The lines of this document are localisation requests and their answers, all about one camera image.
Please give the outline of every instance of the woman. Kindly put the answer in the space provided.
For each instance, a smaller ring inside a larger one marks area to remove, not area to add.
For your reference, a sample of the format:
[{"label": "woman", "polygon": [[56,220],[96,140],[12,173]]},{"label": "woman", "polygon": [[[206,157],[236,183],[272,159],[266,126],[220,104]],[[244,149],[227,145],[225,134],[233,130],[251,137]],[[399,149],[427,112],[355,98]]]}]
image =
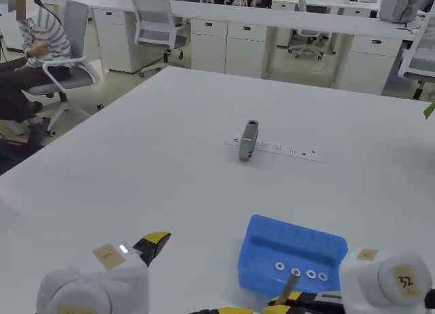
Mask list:
[{"label": "woman", "polygon": [[[8,0],[8,4],[10,12],[16,10],[25,57],[0,63],[0,119],[28,121],[28,142],[40,144],[50,119],[37,116],[41,103],[31,103],[22,91],[52,83],[42,64],[47,60],[71,59],[71,46],[60,20],[41,0]],[[66,65],[50,67],[49,71],[58,81],[71,75],[70,66]]]}]

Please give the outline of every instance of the metal washer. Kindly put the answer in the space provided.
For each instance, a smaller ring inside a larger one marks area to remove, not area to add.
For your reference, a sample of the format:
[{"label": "metal washer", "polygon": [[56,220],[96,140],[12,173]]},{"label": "metal washer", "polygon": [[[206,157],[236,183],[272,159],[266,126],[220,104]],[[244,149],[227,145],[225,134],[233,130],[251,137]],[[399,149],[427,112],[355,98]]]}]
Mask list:
[{"label": "metal washer", "polygon": [[308,270],[307,271],[307,277],[310,279],[315,279],[316,278],[316,274],[313,270]]},{"label": "metal washer", "polygon": [[328,280],[328,276],[325,273],[319,273],[318,277],[319,277],[320,281],[327,281]]},{"label": "metal washer", "polygon": [[284,263],[282,263],[282,262],[276,262],[276,263],[275,263],[275,268],[276,268],[278,271],[283,271],[283,270],[285,269]]},{"label": "metal washer", "polygon": [[292,274],[296,275],[297,277],[299,277],[300,276],[300,270],[298,268],[293,268],[292,269]]}]

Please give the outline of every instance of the cable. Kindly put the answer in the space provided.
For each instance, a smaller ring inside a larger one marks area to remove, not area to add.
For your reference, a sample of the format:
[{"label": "cable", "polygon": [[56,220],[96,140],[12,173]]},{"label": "cable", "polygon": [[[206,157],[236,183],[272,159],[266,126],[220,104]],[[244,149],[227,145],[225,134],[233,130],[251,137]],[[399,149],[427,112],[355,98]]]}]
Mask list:
[{"label": "cable", "polygon": [[3,54],[3,57],[4,57],[5,61],[8,63],[9,60],[6,58],[5,50],[3,49],[3,43],[1,42],[1,39],[0,39],[0,61],[1,61],[1,55],[2,54]]}]

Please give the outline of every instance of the power strip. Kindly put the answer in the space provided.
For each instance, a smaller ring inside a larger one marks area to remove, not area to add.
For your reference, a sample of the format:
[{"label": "power strip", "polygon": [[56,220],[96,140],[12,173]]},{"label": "power strip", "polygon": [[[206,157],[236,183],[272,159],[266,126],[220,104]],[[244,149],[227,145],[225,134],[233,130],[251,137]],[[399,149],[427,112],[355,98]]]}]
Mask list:
[{"label": "power strip", "polygon": [[[240,147],[240,137],[236,136],[231,140],[225,141],[224,144]],[[280,143],[263,142],[259,139],[257,139],[254,150],[278,154],[280,156],[291,156],[293,158],[299,158],[304,160],[325,162],[325,158],[323,157],[321,152],[314,150],[298,150],[295,147],[284,146]]]}]

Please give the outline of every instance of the number label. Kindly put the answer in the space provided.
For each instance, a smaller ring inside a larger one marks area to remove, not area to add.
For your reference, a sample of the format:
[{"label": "number label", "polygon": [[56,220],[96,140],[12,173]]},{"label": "number label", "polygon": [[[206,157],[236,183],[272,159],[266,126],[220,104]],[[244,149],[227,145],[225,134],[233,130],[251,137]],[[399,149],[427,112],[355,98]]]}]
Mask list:
[{"label": "number label", "polygon": [[78,309],[65,304],[60,304],[57,308],[57,314],[95,314],[94,311],[88,309]]},{"label": "number label", "polygon": [[405,298],[420,296],[420,289],[415,283],[414,272],[409,265],[403,264],[397,266],[393,269],[393,273],[402,296]]},{"label": "number label", "polygon": [[373,262],[373,260],[376,258],[377,254],[378,254],[377,249],[364,248],[358,254],[356,259]]},{"label": "number label", "polygon": [[94,249],[93,253],[108,271],[126,261],[116,248],[110,244]]}]

